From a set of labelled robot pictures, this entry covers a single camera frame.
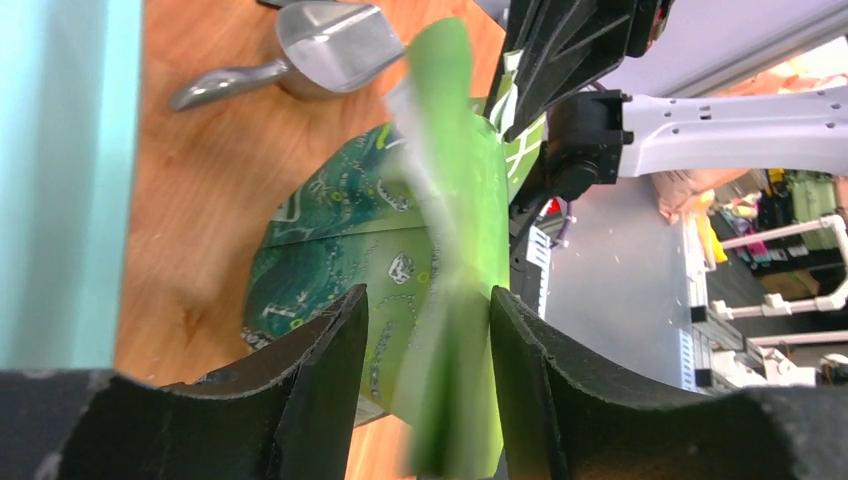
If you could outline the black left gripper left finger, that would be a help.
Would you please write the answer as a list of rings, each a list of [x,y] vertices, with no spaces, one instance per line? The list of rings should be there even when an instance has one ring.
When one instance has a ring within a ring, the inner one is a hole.
[[[206,374],[154,387],[111,369],[5,370],[5,479],[341,479],[368,330],[364,285]]]

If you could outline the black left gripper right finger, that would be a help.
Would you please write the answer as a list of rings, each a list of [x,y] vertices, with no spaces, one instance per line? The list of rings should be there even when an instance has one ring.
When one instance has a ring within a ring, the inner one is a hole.
[[[490,330],[512,479],[847,475],[845,388],[675,388],[597,354],[501,287]]]

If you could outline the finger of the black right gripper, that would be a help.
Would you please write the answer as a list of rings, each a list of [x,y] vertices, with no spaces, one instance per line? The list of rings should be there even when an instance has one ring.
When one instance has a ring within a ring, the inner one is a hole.
[[[633,0],[512,0],[484,114],[496,109],[507,63],[517,53],[511,142],[547,109],[616,69],[625,57],[643,56],[663,32],[663,3]]]

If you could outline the green cat litter bag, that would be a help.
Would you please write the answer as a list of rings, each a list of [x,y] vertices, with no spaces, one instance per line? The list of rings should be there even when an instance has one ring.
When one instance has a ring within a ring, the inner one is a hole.
[[[406,58],[407,77],[384,99],[391,121],[347,141],[272,215],[249,274],[242,336],[261,349],[365,285],[358,421],[388,414],[410,425],[413,475],[483,479],[503,449],[491,292],[509,285],[509,204],[546,121],[505,135],[518,50],[505,55],[494,109],[482,113],[459,18],[420,31]]]

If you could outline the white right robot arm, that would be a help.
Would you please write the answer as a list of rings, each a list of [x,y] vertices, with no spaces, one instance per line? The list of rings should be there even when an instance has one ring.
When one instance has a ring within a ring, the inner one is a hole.
[[[538,120],[527,172],[508,197],[510,231],[526,230],[553,197],[595,184],[693,169],[847,172],[847,90],[706,99],[631,96],[589,85],[660,35],[668,1],[514,1],[496,73],[513,73],[502,101],[506,141]]]

